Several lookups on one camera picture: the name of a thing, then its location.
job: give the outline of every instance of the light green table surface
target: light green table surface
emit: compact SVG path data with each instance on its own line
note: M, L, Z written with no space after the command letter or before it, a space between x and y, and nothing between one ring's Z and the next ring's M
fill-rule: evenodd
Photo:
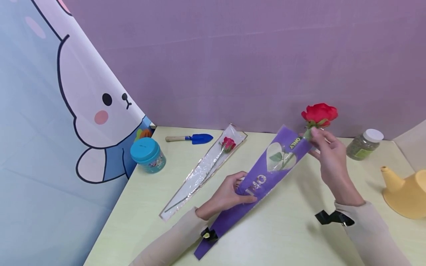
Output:
M210 144L166 143L166 136L208 133ZM126 266L151 241L168 230L191 207L200 206L224 177L249 171L275 134L248 133L244 144L186 205L166 223L158 216L210 145L217 130L157 127L153 138L167 158L157 174L136 167L99 235L85 266ZM349 144L351 139L341 139ZM348 158L350 176L360 193L371 201L389 225L400 248L413 265L426 265L426 221L409 220L393 212L380 193L380 167L389 166L407 177L413 169L395 143L383 141L365 161ZM174 265L362 265L339 224L320 225L314 215L334 211L334 198L321 180L319 163L305 156L275 189L198 261L193 245Z

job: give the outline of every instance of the hand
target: hand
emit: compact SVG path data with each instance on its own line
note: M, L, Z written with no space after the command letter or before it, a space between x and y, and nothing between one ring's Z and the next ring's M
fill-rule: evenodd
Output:
M215 214L228 210L235 205L256 202L255 196L241 196L235 193L241 179L246 175L247 173L244 171L228 175L211 199L198 208L195 214L203 220L208 220Z
M321 164L321 178L326 185L349 179L346 167L346 146L333 134L315 127L311 129L312 145L317 151L309 151Z
M333 134L315 127L311 129L312 144L319 149L309 154L321 164L321 178L330 188L336 202L349 206L365 204L352 183L346 166L346 146Z

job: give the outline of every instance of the person's left hand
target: person's left hand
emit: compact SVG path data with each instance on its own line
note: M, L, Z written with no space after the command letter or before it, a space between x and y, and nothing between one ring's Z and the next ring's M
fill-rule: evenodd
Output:
M257 200L255 196L241 196L235 193L236 188L241 183L241 178L245 177L246 174L246 172L241 171L228 175L211 199L198 208L195 214L203 220L208 220L215 214L228 210L235 205L255 202Z

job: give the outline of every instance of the yellow watering can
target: yellow watering can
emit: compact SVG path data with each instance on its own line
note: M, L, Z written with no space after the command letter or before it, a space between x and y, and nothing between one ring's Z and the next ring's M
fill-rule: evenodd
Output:
M381 170L386 183L382 194L389 207L410 219L426 217L426 170L405 179L386 166Z

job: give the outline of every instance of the bunny eye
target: bunny eye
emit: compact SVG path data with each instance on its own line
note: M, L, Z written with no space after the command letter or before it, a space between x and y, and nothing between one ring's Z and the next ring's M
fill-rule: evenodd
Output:
M104 93L102 95L102 101L104 102L104 104L106 106L110 106L112 104L112 98L111 95L109 95L108 93Z

